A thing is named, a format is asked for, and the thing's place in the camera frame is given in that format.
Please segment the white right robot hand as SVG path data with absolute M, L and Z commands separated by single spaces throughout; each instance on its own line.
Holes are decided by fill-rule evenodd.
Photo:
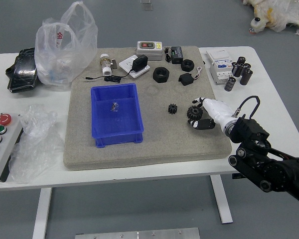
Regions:
M 189 120 L 187 121 L 194 129 L 197 130 L 207 130 L 213 129 L 216 124 L 221 126 L 221 130 L 225 134 L 230 134 L 233 129 L 237 117 L 234 116 L 234 112 L 230 109 L 230 107 L 218 100 L 209 99 L 209 98 L 196 98 L 192 103 L 199 104 L 194 107 L 194 110 L 197 110 L 197 113 L 200 111 L 200 107 L 204 107 L 210 119 L 198 119 L 198 116 L 188 116 Z

